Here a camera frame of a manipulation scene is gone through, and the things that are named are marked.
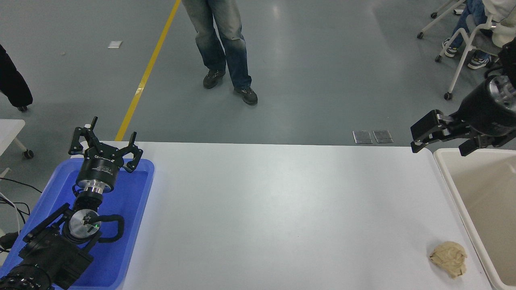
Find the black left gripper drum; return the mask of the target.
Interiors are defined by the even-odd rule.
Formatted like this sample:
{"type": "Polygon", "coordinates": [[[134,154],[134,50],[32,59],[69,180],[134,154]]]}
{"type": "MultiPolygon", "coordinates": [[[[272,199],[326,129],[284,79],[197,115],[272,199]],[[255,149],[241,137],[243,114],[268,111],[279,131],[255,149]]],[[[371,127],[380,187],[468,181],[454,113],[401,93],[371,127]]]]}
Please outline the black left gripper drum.
{"type": "Polygon", "coordinates": [[[83,164],[80,168],[76,185],[85,189],[87,184],[100,182],[105,189],[114,189],[123,158],[108,154],[101,156],[96,149],[87,149],[84,153],[83,164]]]}

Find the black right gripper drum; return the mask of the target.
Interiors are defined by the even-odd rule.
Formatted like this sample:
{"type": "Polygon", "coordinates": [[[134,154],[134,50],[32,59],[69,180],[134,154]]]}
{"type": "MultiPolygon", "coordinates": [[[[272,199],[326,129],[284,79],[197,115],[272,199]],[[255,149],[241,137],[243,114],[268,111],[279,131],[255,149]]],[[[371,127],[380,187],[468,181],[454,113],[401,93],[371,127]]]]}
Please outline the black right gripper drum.
{"type": "Polygon", "coordinates": [[[515,86],[511,81],[484,81],[469,93],[456,112],[472,129],[494,137],[495,146],[515,138],[515,86]]]}

